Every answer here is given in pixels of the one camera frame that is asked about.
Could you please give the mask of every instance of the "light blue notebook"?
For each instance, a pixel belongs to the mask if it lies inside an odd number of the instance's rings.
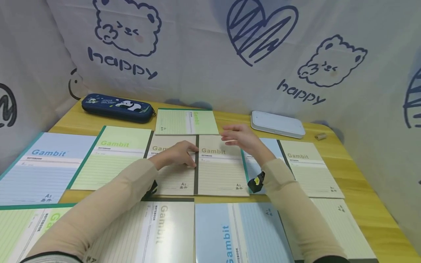
[[[263,142],[264,145],[266,145],[267,148],[269,148],[269,150],[275,155],[276,158],[280,158],[281,160],[285,162],[277,139],[260,138],[260,140]],[[253,156],[249,155],[247,152],[243,150],[241,150],[241,152],[243,154],[243,162],[245,163],[244,168],[246,171],[245,174],[246,174],[247,182],[248,182],[251,179],[256,178],[257,175],[262,172],[262,170],[260,166],[258,165],[258,163],[256,162],[256,160],[253,158]],[[250,194],[266,194],[266,189],[263,187],[262,190],[260,190],[257,193],[253,193],[249,189],[249,193]]]
[[[41,133],[0,176],[0,206],[57,204],[95,138]]]
[[[196,263],[293,263],[271,203],[195,205]]]

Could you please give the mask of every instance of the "notebook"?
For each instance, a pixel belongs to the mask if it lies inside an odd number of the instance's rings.
[[[75,204],[22,205],[0,209],[0,262],[18,263],[35,242]]]
[[[147,158],[158,154],[180,141],[188,141],[196,145],[196,136],[156,136],[153,135]],[[196,153],[190,154],[196,160]],[[169,165],[159,170],[156,179],[156,194],[161,195],[194,195],[195,169],[187,165]]]
[[[145,158],[151,130],[104,126],[68,189],[97,190],[134,161]]]
[[[213,111],[158,109],[156,135],[219,134]]]
[[[0,176],[0,206],[57,204],[94,136],[41,133]]]
[[[270,203],[196,204],[196,263],[293,263]]]
[[[249,196],[241,150],[218,135],[199,136],[197,194]]]
[[[193,263],[194,200],[168,200],[139,202],[121,215],[94,242],[83,262]]]
[[[309,197],[345,198],[314,144],[280,143],[295,179]]]
[[[311,198],[311,200],[327,221],[351,263],[378,263],[376,255],[343,199]],[[303,255],[296,243],[294,232],[286,221],[284,221],[284,228],[294,259],[303,262]]]
[[[283,162],[285,162],[284,156],[282,155],[281,149],[279,147],[279,142],[277,139],[260,138],[260,140],[275,155],[276,158],[279,158]],[[243,155],[243,161],[245,163],[246,180],[248,182],[251,179],[256,178],[257,175],[259,175],[262,172],[262,170],[259,164],[256,162],[256,160],[253,158],[253,156],[251,156],[250,154],[248,154],[247,152],[243,150],[241,150],[241,152]],[[254,194],[265,194],[265,193],[266,193],[266,189],[263,186],[262,190]]]

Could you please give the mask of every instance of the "long sleeve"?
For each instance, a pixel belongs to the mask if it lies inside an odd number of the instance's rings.
[[[104,229],[140,201],[157,175],[157,169],[149,160],[133,162],[64,214],[41,236],[27,257],[59,251],[82,259]]]
[[[264,164],[262,170],[266,195],[282,220],[292,226],[304,262],[313,263],[325,256],[346,258],[322,214],[295,181],[287,165],[275,159]]]

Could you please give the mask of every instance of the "navy blue pencil case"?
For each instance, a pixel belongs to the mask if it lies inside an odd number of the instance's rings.
[[[149,122],[155,114],[149,103],[97,93],[87,95],[82,108],[88,113],[138,123]]]

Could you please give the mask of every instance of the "wrinkled fabric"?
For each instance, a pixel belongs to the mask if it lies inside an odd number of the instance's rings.
[[[0,2],[0,83],[18,107],[0,169],[76,101],[74,75],[76,97],[271,112],[332,128],[421,253],[421,2],[47,3]]]

